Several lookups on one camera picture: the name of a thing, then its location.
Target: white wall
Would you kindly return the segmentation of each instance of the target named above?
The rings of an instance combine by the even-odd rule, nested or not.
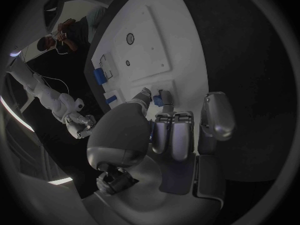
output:
[[[73,0],[67,1],[64,3],[63,10],[59,19],[57,20],[53,31],[55,31],[58,27],[59,23],[65,22],[67,19],[75,19],[79,21],[81,18],[86,16],[90,10],[96,7],[96,3],[92,3],[86,0]],[[39,51],[37,49],[37,43],[39,40],[31,43],[29,46],[25,47],[22,50],[21,57],[24,57],[25,62],[28,62],[39,55],[45,53],[45,51]]]

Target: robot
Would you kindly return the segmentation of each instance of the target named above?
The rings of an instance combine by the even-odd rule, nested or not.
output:
[[[80,115],[84,106],[80,98],[74,100],[48,87],[20,58],[12,61],[7,72],[66,124],[74,138],[89,136],[87,160],[102,171],[96,179],[99,199],[89,204],[95,219],[106,206],[124,224],[214,222],[226,189],[222,166],[214,153],[217,141],[229,140],[236,129],[232,107],[223,92],[210,92],[204,98],[196,154],[194,114],[174,111],[172,94],[167,90],[159,91],[164,105],[155,121],[146,119],[152,94],[145,87],[96,122],[92,115]]]

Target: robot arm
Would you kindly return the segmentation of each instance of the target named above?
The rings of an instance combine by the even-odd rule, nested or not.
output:
[[[39,98],[40,103],[52,111],[53,116],[61,123],[66,124],[70,134],[81,139],[89,136],[96,124],[92,115],[86,117],[78,112],[84,107],[84,102],[78,98],[74,100],[69,94],[60,93],[47,86],[42,77],[32,73],[29,68],[17,57],[7,68],[24,89]]]

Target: person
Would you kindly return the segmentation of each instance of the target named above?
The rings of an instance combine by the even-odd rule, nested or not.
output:
[[[97,6],[80,21],[70,18],[64,23],[59,23],[57,31],[37,42],[37,49],[41,52],[56,49],[58,54],[66,55],[89,46],[105,11],[106,8]]]

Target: man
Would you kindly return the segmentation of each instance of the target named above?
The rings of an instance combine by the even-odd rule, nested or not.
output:
[[[104,7],[98,6],[80,21],[70,18],[58,24],[57,31],[38,41],[37,49],[41,52],[56,49],[58,54],[65,55],[90,45],[105,11]]]

